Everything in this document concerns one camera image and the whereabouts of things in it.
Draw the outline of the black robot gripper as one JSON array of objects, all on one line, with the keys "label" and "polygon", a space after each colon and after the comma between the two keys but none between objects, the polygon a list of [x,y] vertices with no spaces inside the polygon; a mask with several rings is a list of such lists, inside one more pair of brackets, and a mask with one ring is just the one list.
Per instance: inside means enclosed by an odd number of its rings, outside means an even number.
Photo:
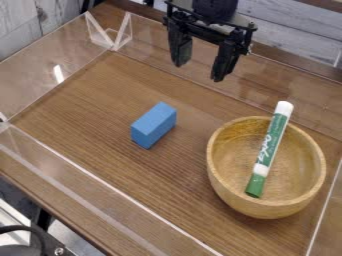
[{"label": "black robot gripper", "polygon": [[171,60],[176,67],[192,55],[192,38],[219,45],[211,79],[220,82],[232,72],[239,54],[250,52],[258,25],[238,12],[239,0],[166,0]]}]

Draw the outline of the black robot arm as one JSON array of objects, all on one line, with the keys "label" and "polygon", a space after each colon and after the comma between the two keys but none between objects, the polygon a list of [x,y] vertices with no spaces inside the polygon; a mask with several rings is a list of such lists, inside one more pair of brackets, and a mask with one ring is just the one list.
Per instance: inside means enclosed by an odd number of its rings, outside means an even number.
[{"label": "black robot arm", "polygon": [[220,82],[250,53],[257,24],[236,13],[239,0],[166,0],[163,24],[168,32],[171,60],[176,67],[192,57],[192,38],[218,46],[211,79]]}]

